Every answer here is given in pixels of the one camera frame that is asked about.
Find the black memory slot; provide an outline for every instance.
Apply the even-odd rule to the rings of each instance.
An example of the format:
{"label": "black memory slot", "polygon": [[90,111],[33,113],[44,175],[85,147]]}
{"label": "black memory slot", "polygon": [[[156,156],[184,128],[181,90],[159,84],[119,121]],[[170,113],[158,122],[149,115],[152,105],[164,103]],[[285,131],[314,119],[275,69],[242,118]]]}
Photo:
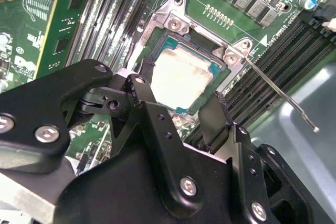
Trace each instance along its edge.
{"label": "black memory slot", "polygon": [[[282,51],[302,32],[305,24],[299,20],[295,20],[294,23],[288,28],[288,32],[283,33],[276,42],[269,47],[263,56],[256,62],[256,66],[265,71],[266,68],[275,61]],[[251,69],[244,75],[244,78],[236,84],[236,87],[232,89],[229,94],[227,94],[226,99],[228,105],[230,106],[244,91],[245,88],[252,85],[257,79],[258,74],[252,71]]]}
{"label": "black memory slot", "polygon": [[[282,82],[280,88],[284,92],[288,92],[295,84],[298,83],[306,74],[309,73],[318,63],[320,63],[332,50],[334,47],[329,44],[325,48],[325,50],[321,51],[317,56],[314,54],[310,57],[309,60],[303,63],[303,68],[300,68],[300,71],[293,73],[289,76],[285,81]],[[251,125],[254,123],[266,110],[272,108],[272,106],[276,106],[280,102],[282,102],[281,97],[272,90],[272,94],[265,99],[266,102],[262,104],[262,106],[258,107],[255,111],[253,111],[250,115],[246,115],[245,117],[242,115],[241,118],[237,118],[237,120],[241,120],[243,125]]]}
{"label": "black memory slot", "polygon": [[99,10],[97,21],[89,35],[90,39],[88,40],[88,43],[86,44],[86,47],[84,50],[85,55],[83,56],[83,59],[89,59],[92,57],[93,50],[95,49],[95,44],[97,43],[97,38],[100,33],[100,28],[96,29],[96,27],[97,25],[100,25],[100,26],[102,25],[114,1],[115,0],[104,0],[103,1],[104,4],[102,8]]}
{"label": "black memory slot", "polygon": [[[122,24],[123,20],[125,19],[127,12],[130,10],[130,7],[134,4],[134,0],[123,0],[122,4],[119,8],[119,11],[114,19],[114,21],[111,23],[109,30],[107,31],[107,34],[115,34],[115,30],[118,29],[118,27]],[[104,61],[105,55],[108,54],[108,50],[112,44],[114,36],[106,36],[105,41],[102,43],[103,47],[101,48],[98,60]]]}
{"label": "black memory slot", "polygon": [[[279,72],[273,76],[273,78],[271,78],[271,76],[269,76],[267,73],[267,76],[269,76],[279,88],[282,89],[285,83],[289,81],[288,77],[294,77],[300,71],[300,68],[302,68],[303,64],[307,64],[309,61],[311,61],[311,58],[316,55],[316,50],[318,50],[318,48],[324,44],[323,39],[318,37],[318,35],[316,35],[316,37],[311,36],[311,39],[308,42],[311,43],[309,47],[309,53],[306,52],[307,48],[305,46],[307,44],[305,44],[304,47],[301,47],[301,49],[298,50],[297,54],[294,52],[288,53],[291,55],[291,57],[287,58],[286,64],[283,66],[283,68],[279,69]],[[263,80],[261,80],[260,85],[256,83],[252,88],[258,90],[258,92],[255,92],[254,96],[248,99],[244,99],[242,104],[230,110],[236,121],[242,125],[245,125],[249,117],[257,113],[259,109],[265,106],[272,96],[276,94],[275,91]]]}
{"label": "black memory slot", "polygon": [[88,0],[87,3],[86,3],[85,9],[82,13],[82,17],[85,17],[85,19],[84,19],[83,23],[79,22],[79,24],[78,24],[76,35],[75,35],[75,38],[73,39],[73,42],[72,42],[71,51],[69,53],[66,66],[69,66],[69,65],[74,63],[74,61],[73,61],[74,57],[73,56],[74,56],[75,52],[78,52],[78,50],[79,50],[80,41],[81,41],[81,39],[84,35],[85,24],[87,23],[87,21],[90,17],[90,13],[91,13],[94,1],[95,0]]}
{"label": "black memory slot", "polygon": [[[133,36],[134,31],[136,30],[137,25],[141,19],[141,16],[146,11],[149,2],[150,0],[138,0],[136,6],[134,7],[133,12],[131,13],[131,16],[125,28],[125,31],[122,34],[122,38],[124,38],[126,35],[130,37]],[[118,42],[118,45],[116,46],[116,51],[114,52],[115,58],[113,59],[111,65],[114,65],[116,60],[120,58],[119,56],[124,53],[126,47],[127,47],[127,44],[125,43],[125,41],[120,40]]]}
{"label": "black memory slot", "polygon": [[[309,18],[297,18],[256,62],[283,92],[291,90],[334,49],[332,36],[321,36],[320,26],[311,26]],[[226,96],[235,122],[249,127],[282,98],[251,69]],[[186,142],[197,147],[202,131],[197,126]]]}
{"label": "black memory slot", "polygon": [[[268,65],[267,69],[264,70],[264,73],[272,81],[275,81],[280,74],[283,74],[284,72],[286,72],[286,70],[288,70],[289,62],[293,58],[299,57],[299,54],[298,54],[299,51],[306,45],[309,39],[311,39],[315,34],[315,32],[310,30],[309,27],[306,27],[303,30],[306,30],[305,34],[307,35],[295,38],[292,41],[291,46],[288,46],[287,48],[285,48],[284,51],[282,51],[281,59],[278,61],[271,62]],[[241,94],[241,96],[243,97],[242,99],[237,99],[233,103],[230,104],[229,109],[232,110],[232,114],[237,114],[236,108],[244,107],[243,104],[245,104],[246,102],[250,102],[253,99],[257,99],[259,91],[264,86],[267,86],[267,85],[268,84],[266,84],[265,81],[261,77],[257,76],[257,78],[255,79],[253,83],[253,87],[255,89],[252,89],[252,90],[246,89],[245,92]]]}

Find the silver screw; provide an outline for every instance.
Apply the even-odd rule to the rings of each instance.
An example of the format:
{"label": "silver screw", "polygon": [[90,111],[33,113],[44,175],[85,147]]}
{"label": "silver screw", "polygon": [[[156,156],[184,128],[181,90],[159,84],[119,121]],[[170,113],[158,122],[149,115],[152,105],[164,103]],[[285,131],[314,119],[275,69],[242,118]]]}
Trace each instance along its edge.
{"label": "silver screw", "polygon": [[106,72],[107,72],[106,67],[103,66],[103,65],[97,65],[97,66],[95,66],[95,68],[96,68],[99,72],[102,72],[102,73],[106,73]]}
{"label": "silver screw", "polygon": [[227,65],[233,65],[238,61],[238,56],[235,54],[229,54],[224,56],[224,63]]}
{"label": "silver screw", "polygon": [[135,80],[136,80],[138,83],[141,83],[141,84],[144,84],[144,83],[145,83],[145,80],[142,79],[141,77],[136,77]]}
{"label": "silver screw", "polygon": [[53,143],[58,140],[59,132],[53,126],[41,126],[35,131],[35,137],[42,143]]}
{"label": "silver screw", "polygon": [[168,28],[172,31],[179,31],[181,29],[181,21],[173,18],[168,22]]}
{"label": "silver screw", "polygon": [[180,182],[180,187],[182,191],[188,196],[195,196],[197,193],[195,183],[189,178],[182,178]]}
{"label": "silver screw", "polygon": [[14,127],[13,119],[0,115],[0,134],[10,131]]}
{"label": "silver screw", "polygon": [[246,129],[244,129],[243,127],[239,127],[240,132],[242,132],[243,134],[247,135],[247,131]]}
{"label": "silver screw", "polygon": [[267,150],[270,152],[270,154],[275,155],[275,151],[271,147],[267,147]]}
{"label": "silver screw", "polygon": [[252,211],[254,213],[254,215],[261,221],[266,221],[267,216],[266,216],[266,211],[264,210],[264,208],[261,206],[261,204],[257,203],[257,202],[253,202],[251,204],[252,206]]}

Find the white connector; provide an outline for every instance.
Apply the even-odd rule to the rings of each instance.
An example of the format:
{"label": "white connector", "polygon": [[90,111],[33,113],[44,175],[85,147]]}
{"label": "white connector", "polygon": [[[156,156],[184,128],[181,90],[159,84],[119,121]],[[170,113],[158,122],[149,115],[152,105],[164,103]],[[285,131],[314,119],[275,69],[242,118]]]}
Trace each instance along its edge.
{"label": "white connector", "polygon": [[322,26],[333,32],[336,32],[336,18],[333,18],[332,20],[330,20],[330,22],[322,23]]}

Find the green circuit board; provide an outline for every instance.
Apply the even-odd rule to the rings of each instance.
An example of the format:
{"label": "green circuit board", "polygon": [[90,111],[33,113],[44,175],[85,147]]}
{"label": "green circuit board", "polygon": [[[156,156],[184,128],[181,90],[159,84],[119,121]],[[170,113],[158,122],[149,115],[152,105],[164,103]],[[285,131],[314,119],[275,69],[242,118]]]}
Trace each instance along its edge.
{"label": "green circuit board", "polygon": [[[1,90],[0,86],[0,92],[87,58],[100,60],[116,71],[124,66],[130,40],[143,36],[153,14],[167,1],[0,0],[0,60],[5,62],[4,66],[0,64],[0,72],[7,83],[6,89]],[[301,11],[298,0],[186,0],[185,15],[229,45],[250,39],[249,58],[256,62]],[[137,62],[151,55],[165,32],[166,29],[157,27],[148,35]],[[247,69],[244,66],[223,92],[232,89]],[[229,72],[224,69],[216,75],[204,90],[202,99],[191,106],[190,115],[197,114]],[[175,125],[183,125],[181,120],[186,119],[179,117],[179,112],[172,111],[176,113],[173,116]],[[182,138],[197,124],[197,119],[186,120],[187,126],[179,130]],[[109,121],[101,118],[99,122],[101,126],[91,121],[70,132],[69,157],[79,160],[89,151],[88,146],[101,143]],[[99,158],[106,152],[107,145],[98,151]]]}
{"label": "green circuit board", "polygon": [[[151,1],[149,7],[151,8],[151,12],[148,12],[142,18],[144,24],[150,20],[151,15],[158,10],[165,1],[167,0]],[[265,26],[260,23],[260,17],[257,19],[251,17],[246,9],[242,10],[235,6],[232,3],[234,1],[235,0],[187,0],[186,14],[192,20],[198,22],[231,44],[242,38],[251,39],[253,49],[249,57],[254,62],[263,56],[264,51],[272,45],[302,11],[302,8],[298,6],[298,0],[278,0],[276,5],[272,3],[272,0],[262,0],[266,9],[274,10],[277,13],[277,17],[274,21],[268,26]],[[156,28],[144,47],[138,61],[151,54],[163,33],[163,29]],[[109,64],[112,61],[112,57],[113,54],[107,55],[105,63]],[[231,89],[246,70],[247,67],[236,76],[231,84],[226,87],[224,92]]]}
{"label": "green circuit board", "polygon": [[86,0],[0,0],[7,89],[64,67]]}

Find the motherboard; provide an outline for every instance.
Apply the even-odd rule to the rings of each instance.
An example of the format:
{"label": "motherboard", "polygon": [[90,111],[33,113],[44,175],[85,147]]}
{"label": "motherboard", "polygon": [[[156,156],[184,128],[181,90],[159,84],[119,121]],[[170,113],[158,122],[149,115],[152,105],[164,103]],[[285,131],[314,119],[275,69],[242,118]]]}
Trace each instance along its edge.
{"label": "motherboard", "polygon": [[[197,112],[222,92],[236,122],[258,123],[284,92],[332,60],[335,33],[323,27],[336,0],[0,0],[0,93],[84,59],[112,71],[153,63],[151,87],[181,139],[197,146]],[[109,158],[109,119],[70,131],[77,174]]]}

